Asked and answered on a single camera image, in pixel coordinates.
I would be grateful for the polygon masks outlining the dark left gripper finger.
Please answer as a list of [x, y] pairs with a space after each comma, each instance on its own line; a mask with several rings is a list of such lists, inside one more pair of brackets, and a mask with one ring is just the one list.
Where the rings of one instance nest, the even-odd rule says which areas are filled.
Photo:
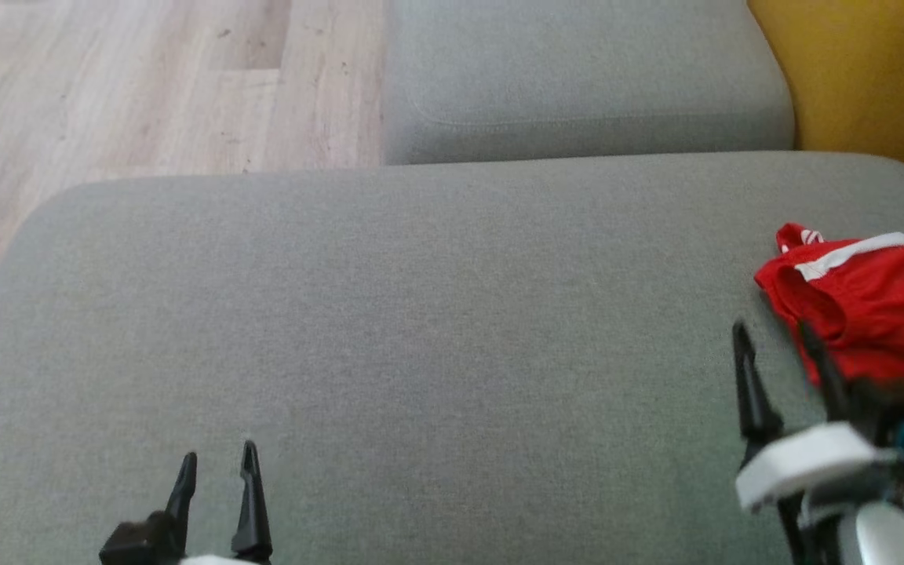
[[231, 538], [231, 551], [234, 558], [244, 562], [270, 562], [273, 554], [272, 533], [264, 497], [261, 462], [256, 443], [251, 439], [244, 443], [240, 478], [244, 490], [236, 532]]
[[197, 453], [187, 453], [180, 462], [178, 476], [166, 502], [166, 514], [172, 520], [171, 539], [176, 550], [186, 550], [189, 530], [191, 498], [196, 491], [198, 471]]

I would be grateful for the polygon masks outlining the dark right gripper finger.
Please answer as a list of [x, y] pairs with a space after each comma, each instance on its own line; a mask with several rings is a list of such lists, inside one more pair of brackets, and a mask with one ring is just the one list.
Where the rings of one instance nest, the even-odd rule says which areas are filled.
[[801, 343], [808, 358], [814, 363], [819, 379], [822, 400], [829, 421], [849, 421], [849, 390], [842, 372], [833, 360], [825, 342], [805, 321], [799, 321]]
[[783, 437], [783, 420], [769, 401], [756, 364], [756, 347], [742, 319], [732, 326], [732, 344], [739, 430], [745, 443], [742, 462], [749, 464], [769, 443]]

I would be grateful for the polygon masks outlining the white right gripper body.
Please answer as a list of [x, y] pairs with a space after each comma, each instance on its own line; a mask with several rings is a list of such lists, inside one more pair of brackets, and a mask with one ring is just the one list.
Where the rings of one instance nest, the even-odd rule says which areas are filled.
[[738, 503], [756, 511], [898, 457], [893, 448], [873, 446], [849, 422], [819, 423], [761, 447], [736, 476]]

